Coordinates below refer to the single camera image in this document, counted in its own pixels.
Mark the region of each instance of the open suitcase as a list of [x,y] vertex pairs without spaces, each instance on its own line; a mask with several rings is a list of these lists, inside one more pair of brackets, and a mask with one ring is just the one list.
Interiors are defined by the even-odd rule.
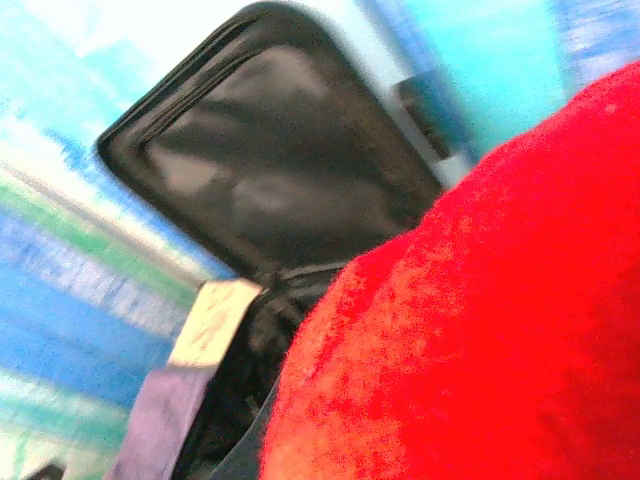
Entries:
[[[442,185],[323,28],[276,3],[216,30],[98,151],[136,194],[264,288],[172,477],[255,479],[296,328],[346,262],[415,227]],[[196,475],[203,461],[217,466]]]

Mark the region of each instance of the red sweater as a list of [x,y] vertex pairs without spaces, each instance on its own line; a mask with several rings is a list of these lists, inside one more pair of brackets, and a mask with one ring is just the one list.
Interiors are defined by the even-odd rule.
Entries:
[[640,479],[640,64],[345,269],[262,479]]

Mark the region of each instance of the fleece texture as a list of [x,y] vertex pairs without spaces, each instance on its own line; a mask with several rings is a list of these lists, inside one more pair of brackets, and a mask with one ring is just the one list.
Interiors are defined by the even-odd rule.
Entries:
[[261,478],[640,479],[640,64],[344,270],[284,364]]

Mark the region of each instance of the suitcase lid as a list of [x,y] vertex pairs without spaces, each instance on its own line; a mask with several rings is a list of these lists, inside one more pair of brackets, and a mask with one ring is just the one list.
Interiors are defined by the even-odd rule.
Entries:
[[441,192],[330,36],[258,3],[98,140],[107,167],[263,286],[337,270],[417,225]]

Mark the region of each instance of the black bag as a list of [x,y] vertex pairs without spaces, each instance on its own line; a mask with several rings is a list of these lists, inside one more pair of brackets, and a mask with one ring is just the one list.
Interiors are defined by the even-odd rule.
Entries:
[[304,315],[346,262],[415,227],[442,186],[325,31],[275,3],[216,30],[98,151],[140,197],[265,288],[173,475],[204,462],[219,465],[198,478],[256,478],[267,400]]

